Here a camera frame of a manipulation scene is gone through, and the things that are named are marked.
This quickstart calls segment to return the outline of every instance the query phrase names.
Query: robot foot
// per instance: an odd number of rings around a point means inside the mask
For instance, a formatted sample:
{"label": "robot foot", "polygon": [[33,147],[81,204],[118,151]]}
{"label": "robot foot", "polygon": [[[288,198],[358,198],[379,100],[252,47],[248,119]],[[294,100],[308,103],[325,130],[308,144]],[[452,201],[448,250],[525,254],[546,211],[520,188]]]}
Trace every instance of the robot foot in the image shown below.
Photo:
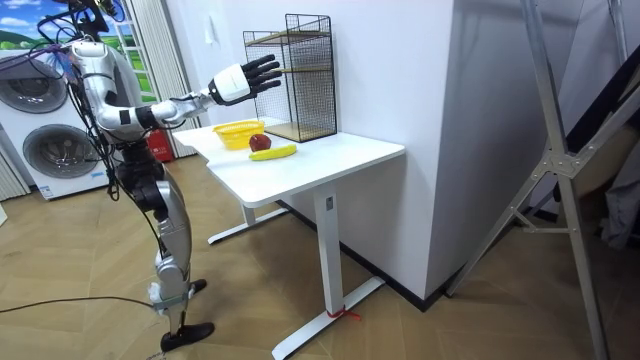
{"label": "robot foot", "polygon": [[181,346],[193,344],[211,335],[213,330],[215,330],[215,327],[210,322],[198,325],[182,325],[178,335],[171,336],[170,333],[166,333],[162,336],[160,349],[166,353]]}
{"label": "robot foot", "polygon": [[191,286],[193,286],[193,294],[197,294],[200,290],[207,287],[207,280],[198,279],[196,281],[191,282]]}

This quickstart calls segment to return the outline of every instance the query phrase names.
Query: table top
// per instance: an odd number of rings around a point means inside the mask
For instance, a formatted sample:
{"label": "table top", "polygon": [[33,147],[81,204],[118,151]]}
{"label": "table top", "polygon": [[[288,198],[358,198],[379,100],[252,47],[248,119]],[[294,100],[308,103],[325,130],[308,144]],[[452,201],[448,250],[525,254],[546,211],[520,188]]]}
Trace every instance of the table top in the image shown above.
{"label": "table top", "polygon": [[209,160],[209,171],[249,208],[311,189],[405,151],[402,145],[342,132],[302,144],[267,134],[272,148],[296,144],[298,151],[280,159],[252,161],[250,149],[225,149],[212,129],[186,130],[173,136]]}

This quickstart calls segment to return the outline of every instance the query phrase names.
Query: banana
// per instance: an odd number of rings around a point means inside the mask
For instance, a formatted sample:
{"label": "banana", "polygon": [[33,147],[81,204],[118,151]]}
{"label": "banana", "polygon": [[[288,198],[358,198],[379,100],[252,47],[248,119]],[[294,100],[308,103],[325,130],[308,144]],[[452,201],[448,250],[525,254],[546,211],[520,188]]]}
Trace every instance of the banana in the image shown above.
{"label": "banana", "polygon": [[289,156],[296,152],[296,146],[290,144],[279,148],[260,150],[249,155],[249,159],[253,161],[277,159],[285,156]]}

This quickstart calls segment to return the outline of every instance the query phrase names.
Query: robot leg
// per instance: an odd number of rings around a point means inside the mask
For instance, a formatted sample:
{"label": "robot leg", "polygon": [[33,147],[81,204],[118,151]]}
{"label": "robot leg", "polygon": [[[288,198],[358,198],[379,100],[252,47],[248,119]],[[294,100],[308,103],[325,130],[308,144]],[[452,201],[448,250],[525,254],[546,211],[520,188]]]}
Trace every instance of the robot leg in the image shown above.
{"label": "robot leg", "polygon": [[204,279],[190,281],[191,226],[182,194],[166,171],[164,180],[156,181],[164,207],[156,210],[160,240],[166,247],[156,256],[156,273],[160,284],[152,283],[149,295],[157,310],[169,318],[169,332],[160,342],[163,352],[200,341],[211,335],[213,323],[185,325],[189,298],[206,285]]}

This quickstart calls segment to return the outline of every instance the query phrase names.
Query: humanoid robot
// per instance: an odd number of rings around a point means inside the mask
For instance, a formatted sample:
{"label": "humanoid robot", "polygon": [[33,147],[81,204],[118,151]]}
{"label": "humanoid robot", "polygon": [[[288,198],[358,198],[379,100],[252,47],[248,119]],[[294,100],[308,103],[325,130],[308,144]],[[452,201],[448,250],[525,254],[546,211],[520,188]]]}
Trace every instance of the humanoid robot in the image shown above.
{"label": "humanoid robot", "polygon": [[[113,11],[109,1],[100,5],[107,14]],[[142,105],[130,65],[117,51],[100,42],[99,33],[108,31],[108,26],[94,0],[75,0],[68,12],[46,17],[39,25],[88,10],[93,16],[74,22],[81,38],[58,46],[57,51],[63,51],[70,60],[75,84],[69,89],[77,106],[85,107],[81,116],[90,118],[101,141],[113,145],[122,156],[115,181],[138,208],[152,211],[157,221],[159,250],[155,267],[159,283],[151,284],[149,295],[154,308],[169,318],[169,331],[161,339],[161,349],[167,352],[206,338],[214,331],[214,325],[185,324],[189,298],[207,282],[190,279],[191,228],[184,198],[171,174],[150,152],[146,134],[175,128],[209,107],[234,105],[279,86],[280,81],[273,79],[282,75],[274,71],[280,64],[269,55],[243,66],[232,65],[215,75],[206,89]]]}

